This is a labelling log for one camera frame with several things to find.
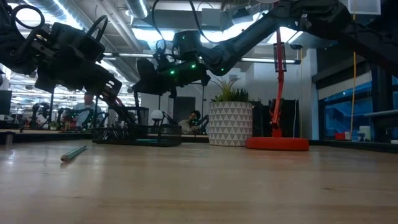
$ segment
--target ceiling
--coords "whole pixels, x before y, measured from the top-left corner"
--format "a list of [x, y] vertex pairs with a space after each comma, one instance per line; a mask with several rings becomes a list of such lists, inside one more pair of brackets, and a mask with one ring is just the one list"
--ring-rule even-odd
[[[143, 19], [137, 19], [130, 16], [127, 9], [126, 1], [136, 2], [139, 6], [147, 2], [152, 7], [153, 0], [12, 0], [8, 1], [15, 4], [27, 2], [40, 8], [46, 17], [46, 22], [52, 24], [54, 22], [67, 23], [79, 29], [87, 30], [97, 18], [107, 15], [109, 23], [104, 33], [101, 43], [106, 47], [107, 52], [137, 52], [151, 53], [154, 50], [155, 43], [161, 37], [153, 28], [151, 12], [149, 16]], [[251, 0], [211, 0], [211, 1], [195, 1], [194, 6], [197, 9], [198, 18], [202, 23], [202, 28], [206, 36], [214, 41], [228, 39], [238, 35], [242, 29], [246, 29], [254, 21], [261, 18], [261, 14], [266, 13], [271, 4], [260, 4]], [[246, 8], [249, 15], [245, 21], [239, 24], [232, 17], [238, 9]], [[24, 9], [18, 14], [20, 20], [26, 24], [36, 24], [39, 20], [33, 11]], [[155, 21], [166, 40], [172, 40], [174, 33], [186, 29], [196, 29], [192, 10], [186, 0], [164, 0], [159, 1], [155, 10]], [[24, 35], [28, 35], [30, 30], [19, 27]], [[296, 33], [288, 28], [281, 28], [282, 41], [293, 42], [294, 44], [304, 44], [306, 46], [316, 47], [318, 45], [328, 45], [325, 42], [308, 34]], [[212, 47], [213, 44], [208, 43], [204, 38], [201, 39], [203, 45]], [[273, 58], [274, 49], [272, 44], [275, 42], [275, 35], [272, 34], [264, 39], [259, 45], [248, 52], [247, 57], [265, 57]], [[286, 59], [298, 59], [297, 51], [286, 48]], [[138, 81], [136, 72], [136, 59], [134, 58], [109, 58], [103, 61], [102, 66], [111, 70], [124, 83], [121, 96], [125, 96], [124, 101], [131, 103], [132, 98], [128, 98], [127, 86]], [[245, 71], [249, 68], [250, 63], [238, 63], [236, 67]], [[36, 93], [42, 93], [39, 90], [27, 90], [26, 86], [31, 86], [35, 82], [35, 78], [29, 78], [24, 75], [11, 73], [8, 74], [11, 79], [11, 89], [14, 91], [15, 97], [39, 101]], [[83, 93], [75, 93], [68, 91], [63, 87], [58, 87], [56, 93], [59, 94], [56, 100], [59, 106], [70, 106], [79, 101]], [[76, 100], [65, 99], [62, 95], [76, 95]], [[47, 95], [43, 95], [44, 100], [48, 100]]]

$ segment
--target yellow cable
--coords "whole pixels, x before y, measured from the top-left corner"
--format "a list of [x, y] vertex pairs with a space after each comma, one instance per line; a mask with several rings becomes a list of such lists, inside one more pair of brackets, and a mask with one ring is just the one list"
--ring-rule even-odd
[[[303, 103], [303, 48], [300, 50], [300, 67], [301, 67], [301, 100]], [[303, 113], [300, 113], [300, 138], [303, 137]]]
[[[354, 13], [353, 20], [356, 19], [356, 0], [354, 0]], [[353, 86], [353, 100], [351, 102], [351, 128], [349, 131], [349, 140], [352, 141], [353, 138], [353, 128], [354, 128], [354, 104], [355, 104], [355, 87], [356, 87], [356, 52], [354, 51], [354, 86]]]

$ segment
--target potted plant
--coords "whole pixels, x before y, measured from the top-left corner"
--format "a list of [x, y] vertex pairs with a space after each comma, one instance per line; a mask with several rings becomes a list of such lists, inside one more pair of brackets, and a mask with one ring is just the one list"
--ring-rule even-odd
[[57, 128], [58, 128], [58, 123], [55, 121], [52, 121], [50, 123], [50, 130], [57, 130]]
[[221, 94], [210, 105], [209, 142], [216, 146], [244, 146], [252, 136], [252, 104], [249, 93], [243, 88], [233, 88], [238, 79], [228, 83], [221, 79], [215, 82]]

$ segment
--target geometric patterned planter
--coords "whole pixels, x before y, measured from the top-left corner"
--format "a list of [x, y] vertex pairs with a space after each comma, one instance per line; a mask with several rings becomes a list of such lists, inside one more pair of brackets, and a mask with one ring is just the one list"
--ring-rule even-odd
[[244, 146], [252, 137], [252, 104], [216, 102], [210, 104], [209, 142], [214, 146]]

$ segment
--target red base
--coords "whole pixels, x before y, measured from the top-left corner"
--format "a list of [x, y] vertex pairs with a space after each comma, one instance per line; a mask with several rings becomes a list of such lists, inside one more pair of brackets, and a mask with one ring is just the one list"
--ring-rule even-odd
[[266, 138], [253, 137], [246, 140], [248, 149], [282, 150], [282, 151], [308, 151], [308, 139], [301, 138]]

